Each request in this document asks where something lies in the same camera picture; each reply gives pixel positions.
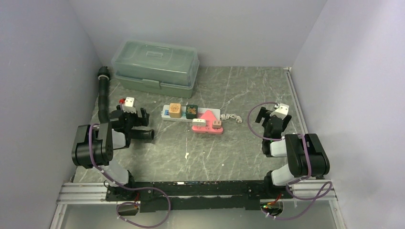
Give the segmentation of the small pink cube adapter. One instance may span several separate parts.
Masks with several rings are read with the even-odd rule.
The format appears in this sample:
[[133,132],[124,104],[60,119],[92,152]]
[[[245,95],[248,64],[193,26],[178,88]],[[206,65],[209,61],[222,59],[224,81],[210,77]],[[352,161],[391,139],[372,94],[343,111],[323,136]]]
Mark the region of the small pink cube adapter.
[[222,128],[222,121],[221,120],[213,120],[212,121],[212,128],[214,128],[214,129]]

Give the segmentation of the tan cube plug adapter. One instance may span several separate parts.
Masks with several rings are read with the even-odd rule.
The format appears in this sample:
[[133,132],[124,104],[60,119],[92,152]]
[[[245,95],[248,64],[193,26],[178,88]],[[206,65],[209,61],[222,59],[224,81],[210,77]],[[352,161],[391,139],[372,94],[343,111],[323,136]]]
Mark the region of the tan cube plug adapter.
[[181,118],[182,110],[180,103],[170,103],[169,104],[169,116],[170,118]]

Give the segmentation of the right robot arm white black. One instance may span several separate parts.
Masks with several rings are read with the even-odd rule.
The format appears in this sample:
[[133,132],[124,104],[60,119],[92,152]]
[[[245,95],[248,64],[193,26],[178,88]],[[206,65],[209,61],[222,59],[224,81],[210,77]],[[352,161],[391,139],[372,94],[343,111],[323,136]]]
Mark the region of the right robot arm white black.
[[319,177],[329,173],[330,162],[317,134],[283,134],[291,120],[287,105],[271,111],[261,107],[255,119],[264,129],[262,152],[266,157],[282,157],[287,163],[268,172],[263,192],[269,198],[281,193],[282,186],[300,178]]

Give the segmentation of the pink triangular power strip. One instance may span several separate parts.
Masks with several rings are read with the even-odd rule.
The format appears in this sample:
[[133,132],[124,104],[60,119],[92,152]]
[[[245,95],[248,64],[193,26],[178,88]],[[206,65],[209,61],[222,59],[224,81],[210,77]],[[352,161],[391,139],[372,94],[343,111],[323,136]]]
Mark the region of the pink triangular power strip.
[[214,135],[221,135],[223,133],[223,131],[224,131],[223,127],[220,129],[212,128],[212,121],[219,120],[219,119],[216,118],[216,116],[214,115],[214,113],[211,110],[205,111],[199,118],[206,120],[206,126],[203,126],[203,127],[192,126],[192,131],[194,133],[214,134]]

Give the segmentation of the white square adapter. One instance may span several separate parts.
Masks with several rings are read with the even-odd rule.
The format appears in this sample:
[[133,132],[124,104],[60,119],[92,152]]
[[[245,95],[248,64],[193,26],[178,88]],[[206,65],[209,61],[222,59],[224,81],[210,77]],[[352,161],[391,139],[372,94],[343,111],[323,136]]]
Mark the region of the white square adapter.
[[192,126],[195,126],[195,127],[206,126],[206,120],[200,119],[200,118],[194,118],[194,119],[192,119]]

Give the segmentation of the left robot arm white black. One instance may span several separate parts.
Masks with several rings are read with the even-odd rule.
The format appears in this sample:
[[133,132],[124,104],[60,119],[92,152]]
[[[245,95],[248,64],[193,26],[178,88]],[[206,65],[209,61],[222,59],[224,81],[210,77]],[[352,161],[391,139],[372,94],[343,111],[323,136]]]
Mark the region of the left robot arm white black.
[[139,129],[149,125],[149,117],[145,108],[138,114],[118,107],[98,124],[79,126],[71,154],[73,163],[97,170],[111,187],[119,187],[118,194],[124,200],[132,200],[138,188],[131,173],[114,159],[114,150],[128,148],[133,139],[154,139],[154,130]]

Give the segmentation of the dark green cube adapter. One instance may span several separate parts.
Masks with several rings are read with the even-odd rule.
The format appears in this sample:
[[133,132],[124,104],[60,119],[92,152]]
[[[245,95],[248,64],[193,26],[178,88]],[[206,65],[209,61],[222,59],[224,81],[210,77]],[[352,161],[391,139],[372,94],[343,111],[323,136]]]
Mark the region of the dark green cube adapter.
[[187,119],[194,119],[197,118],[198,114],[198,106],[195,104],[188,104],[186,105],[185,115]]

